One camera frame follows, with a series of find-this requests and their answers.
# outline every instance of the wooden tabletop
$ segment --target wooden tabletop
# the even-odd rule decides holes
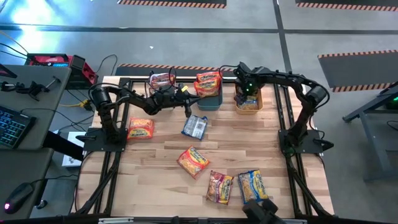
[[[119,83],[120,77],[105,77],[104,82]],[[186,83],[194,93],[193,85]],[[135,83],[133,89],[144,94],[144,84]],[[129,117],[148,118],[155,122],[154,137],[149,140],[129,141],[122,153],[112,216],[129,217],[224,217],[244,218],[237,178],[234,179],[229,205],[206,201],[205,195],[210,171],[237,176],[241,172],[260,169],[266,192],[279,207],[281,218],[294,217],[285,158],[279,149],[277,131],[279,119],[274,88],[262,88],[263,109],[255,115],[235,112],[233,84],[223,85],[223,101],[218,111],[200,111],[191,107],[192,114],[209,119],[202,141],[181,134],[186,120],[184,109],[165,110],[155,116],[131,105]],[[293,90],[292,107],[295,118],[301,105]],[[100,127],[95,115],[93,127]],[[178,156],[194,146],[210,165],[193,179],[176,162]],[[88,200],[98,185],[103,163],[103,152],[94,152],[84,162],[78,186],[78,208]],[[330,213],[333,213],[325,171],[319,158],[303,154],[307,184],[314,196]],[[304,211],[302,193],[297,185],[300,208]],[[108,196],[104,191],[103,210]]]

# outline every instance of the keyboard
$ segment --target keyboard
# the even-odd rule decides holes
[[[10,149],[18,147],[35,120],[35,117],[0,106],[0,145]]]

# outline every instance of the concrete floor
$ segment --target concrete floor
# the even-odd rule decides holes
[[[285,29],[398,29],[394,22],[398,20],[398,12],[298,8],[294,0],[280,0],[279,7]],[[9,0],[0,13],[0,26],[11,24],[19,24],[23,30],[6,32],[29,52],[77,54],[86,58],[95,70],[109,54],[118,55],[118,63],[217,67],[242,61],[250,67],[285,68],[279,35],[275,32],[42,32],[34,26],[22,26],[277,29],[271,0],[228,0],[226,9],[120,6],[110,0]],[[325,86],[318,54],[398,49],[396,35],[289,34],[286,41],[293,71]],[[1,36],[0,42],[15,46]],[[0,54],[0,58],[5,64],[24,63],[22,59],[5,54]],[[99,72],[101,78],[110,74],[113,63],[113,59],[105,61]],[[84,99],[79,93],[72,93]],[[315,124],[326,131],[325,139],[335,143],[324,158],[335,213],[343,218],[395,223],[398,220],[398,182],[363,182],[363,175],[373,169],[373,163],[362,125],[360,121],[345,124],[341,120],[377,93],[331,93],[330,102],[315,115]],[[73,104],[77,100],[65,93],[62,103]],[[58,110],[74,121],[92,114],[78,108],[59,107]],[[66,125],[69,122],[56,115],[50,129]],[[62,155],[56,153],[47,176],[76,172],[61,168],[61,161]],[[69,181],[49,182],[44,195],[49,205],[42,210],[34,209],[32,217],[67,214],[74,186],[75,183]]]

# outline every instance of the hazard tape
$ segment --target hazard tape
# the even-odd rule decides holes
[[[171,7],[204,7],[213,9],[224,9],[226,4],[196,3],[196,2],[173,2],[173,1],[150,1],[150,0],[119,0],[118,4],[135,6],[171,6]]]
[[[352,55],[388,54],[388,53],[398,53],[398,50],[374,50],[374,51],[369,51],[369,52],[349,52],[349,53],[337,53],[337,54],[322,54],[322,55],[318,55],[318,58],[342,57],[342,56],[352,56]]]
[[[398,7],[395,6],[362,6],[362,5],[350,5],[350,4],[327,4],[327,3],[324,4],[324,3],[309,3],[309,2],[296,3],[296,6],[323,8],[323,9],[355,9],[355,10],[368,10],[368,11],[398,12]]]
[[[174,66],[174,65],[147,65],[147,64],[130,64],[122,63],[118,67],[133,67],[133,68],[172,68],[186,69],[186,70],[209,70],[218,71],[218,67],[202,67],[202,66]],[[221,71],[233,71],[233,68],[222,68]]]
[[[339,93],[344,91],[383,90],[392,84],[393,83],[378,83],[370,85],[336,86],[331,88],[331,90],[334,93]]]

